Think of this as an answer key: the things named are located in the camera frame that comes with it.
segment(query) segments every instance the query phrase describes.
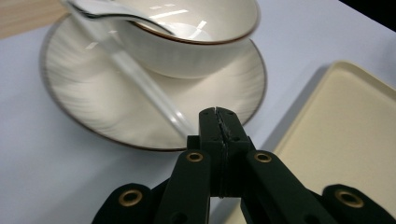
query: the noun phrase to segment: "ceramic spoon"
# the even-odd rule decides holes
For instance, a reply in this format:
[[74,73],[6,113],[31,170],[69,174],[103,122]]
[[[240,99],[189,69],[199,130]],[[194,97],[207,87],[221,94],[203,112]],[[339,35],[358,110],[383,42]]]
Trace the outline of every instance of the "ceramic spoon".
[[177,109],[166,93],[151,79],[145,70],[132,58],[120,44],[108,33],[108,29],[102,22],[86,20],[77,10],[72,7],[69,0],[61,0],[78,25],[86,31],[93,41],[107,52],[108,57],[114,64],[148,97],[163,117],[176,129],[181,137],[187,139],[188,135],[196,135],[197,131]]
[[91,20],[113,19],[122,21],[147,21],[156,28],[174,35],[171,31],[135,8],[128,8],[109,0],[67,0],[83,17]]

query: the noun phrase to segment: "bowl rim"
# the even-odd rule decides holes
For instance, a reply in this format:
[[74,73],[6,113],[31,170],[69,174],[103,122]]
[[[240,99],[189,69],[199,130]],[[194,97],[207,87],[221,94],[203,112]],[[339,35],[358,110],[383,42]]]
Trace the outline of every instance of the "bowl rim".
[[172,36],[172,35],[168,35],[153,29],[148,28],[147,26],[137,22],[137,21],[129,21],[129,23],[131,23],[133,26],[139,28],[140,30],[143,30],[151,35],[156,35],[159,38],[163,38],[163,39],[167,39],[170,41],[174,41],[174,42],[179,42],[179,43],[183,43],[183,44],[190,44],[190,45],[223,45],[223,44],[230,44],[233,42],[236,42],[238,40],[244,39],[250,35],[252,35],[254,33],[254,31],[256,31],[257,27],[259,26],[260,20],[261,20],[261,12],[260,12],[260,8],[258,6],[258,3],[253,0],[253,4],[255,5],[255,9],[257,12],[257,17],[256,20],[254,22],[254,24],[251,26],[251,28],[241,34],[238,35],[234,38],[230,38],[230,39],[224,39],[224,40],[216,40],[216,41],[199,41],[199,40],[191,40],[191,39],[184,39],[184,38],[180,38],[180,37],[176,37],[176,36]]

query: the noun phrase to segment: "table surface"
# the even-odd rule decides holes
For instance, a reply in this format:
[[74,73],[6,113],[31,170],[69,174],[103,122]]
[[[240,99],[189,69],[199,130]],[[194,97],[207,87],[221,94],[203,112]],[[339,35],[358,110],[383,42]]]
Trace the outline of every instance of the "table surface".
[[[257,148],[270,146],[269,136],[310,78],[334,61],[349,60],[396,87],[396,33],[390,29],[336,0],[259,5],[262,20],[251,38],[265,61],[268,89],[246,125]],[[53,103],[40,76],[40,49],[64,13],[55,0],[0,1],[2,223],[90,223],[113,189],[132,182],[156,186],[178,155],[109,142]],[[212,203],[211,223],[227,216],[226,206],[217,206],[223,202]]]

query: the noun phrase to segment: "white bowl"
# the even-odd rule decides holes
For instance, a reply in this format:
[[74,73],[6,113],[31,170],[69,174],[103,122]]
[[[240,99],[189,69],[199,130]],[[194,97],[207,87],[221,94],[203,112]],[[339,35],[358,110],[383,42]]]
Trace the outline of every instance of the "white bowl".
[[255,0],[117,2],[175,33],[143,22],[115,22],[125,49],[148,69],[169,77],[206,77],[219,71],[243,53],[260,18]]

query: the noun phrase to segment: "white saucer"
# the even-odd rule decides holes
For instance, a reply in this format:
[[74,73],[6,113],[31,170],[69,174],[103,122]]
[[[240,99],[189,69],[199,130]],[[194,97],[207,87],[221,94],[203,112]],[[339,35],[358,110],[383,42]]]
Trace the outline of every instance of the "white saucer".
[[[70,17],[49,32],[42,54],[43,77],[58,105],[74,120],[119,143],[150,150],[185,149],[182,139],[136,85],[122,74]],[[204,79],[176,79],[148,71],[194,125],[214,106],[246,123],[262,103],[266,75],[254,44],[221,71]]]

